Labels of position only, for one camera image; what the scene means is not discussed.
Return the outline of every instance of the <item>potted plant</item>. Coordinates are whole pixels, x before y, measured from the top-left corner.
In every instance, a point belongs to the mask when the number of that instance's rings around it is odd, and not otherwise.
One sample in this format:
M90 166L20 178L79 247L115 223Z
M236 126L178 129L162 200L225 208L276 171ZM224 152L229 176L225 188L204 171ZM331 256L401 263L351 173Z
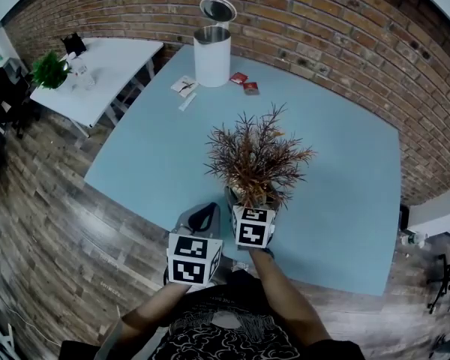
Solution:
M67 62L50 51L33 64L33 81L44 88L57 89L67 79L68 71Z
M315 155L311 148L299 148L301 139L284 137L278 127L284 110L284 105L272 104L272 111L260 118L240 115L234 130L222 125L209 136L207 173L231 187L244 207L260 208L266 203L274 203L273 209L287 207L295 183L304 180L299 162L308 164Z

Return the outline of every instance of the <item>person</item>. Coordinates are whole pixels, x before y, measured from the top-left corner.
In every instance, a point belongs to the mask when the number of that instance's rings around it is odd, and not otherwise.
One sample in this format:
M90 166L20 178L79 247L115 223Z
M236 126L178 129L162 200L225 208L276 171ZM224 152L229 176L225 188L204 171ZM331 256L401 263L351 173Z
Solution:
M90 359L364 359L356 344L331 339L269 252L250 255L259 279L241 269L192 293L168 283L113 325ZM78 354L65 347L60 359Z

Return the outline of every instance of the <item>white table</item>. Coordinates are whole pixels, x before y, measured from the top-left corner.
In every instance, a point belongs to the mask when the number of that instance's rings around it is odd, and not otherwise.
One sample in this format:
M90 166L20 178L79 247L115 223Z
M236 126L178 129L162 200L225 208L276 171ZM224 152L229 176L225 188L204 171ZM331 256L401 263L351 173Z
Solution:
M57 89L36 88L31 99L68 117L89 137L80 125L93 128L104 113L116 125L110 104L115 103L121 110L126 110L116 96L130 81L140 89L144 88L134 76L146 64L150 78L154 77L152 56L164 44L159 41L110 38L88 38L83 42L87 51L79 57L94 77L95 86L89 90L78 88L73 75L69 75Z

